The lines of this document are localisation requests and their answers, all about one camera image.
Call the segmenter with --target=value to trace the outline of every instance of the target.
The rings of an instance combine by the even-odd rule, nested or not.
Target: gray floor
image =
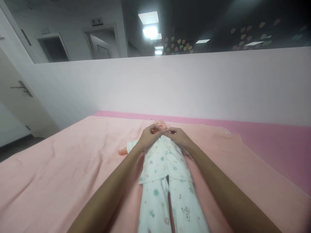
[[[0,147],[0,162],[6,160],[10,156],[22,150],[25,150],[43,140],[44,138],[35,138],[32,135],[28,135],[28,136],[25,136],[21,139],[18,139],[14,142],[11,142],[7,145]]]

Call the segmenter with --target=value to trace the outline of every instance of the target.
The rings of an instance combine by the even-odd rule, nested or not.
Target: doll head
[[[165,122],[162,121],[162,120],[157,120],[157,121],[154,122],[154,124],[159,126],[161,129],[164,129],[164,130],[167,129],[167,126],[166,126]]]

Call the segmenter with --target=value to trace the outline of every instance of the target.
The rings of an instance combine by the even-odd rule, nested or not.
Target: baby pajamas
[[[127,143],[128,152],[137,141]],[[171,233],[172,223],[175,224],[176,233],[209,232],[183,156],[183,153],[189,153],[164,135],[144,153],[144,167],[139,180],[139,184],[143,184],[143,195],[138,232]],[[169,216],[168,192],[173,221]]]

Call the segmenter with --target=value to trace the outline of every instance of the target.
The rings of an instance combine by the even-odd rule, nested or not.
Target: pajama pants
[[[170,192],[174,219],[169,216],[168,192]],[[143,184],[138,232],[171,233],[209,232],[192,182],[166,178]]]

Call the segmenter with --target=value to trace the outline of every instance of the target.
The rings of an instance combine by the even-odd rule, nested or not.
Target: pink blanket
[[[124,157],[127,141],[152,122],[90,116],[0,163],[0,232],[66,232]],[[180,127],[282,232],[305,232],[311,198],[269,167],[235,134],[206,125]],[[186,158],[211,232],[232,232],[195,163]],[[110,232],[137,232],[142,188],[137,161]]]

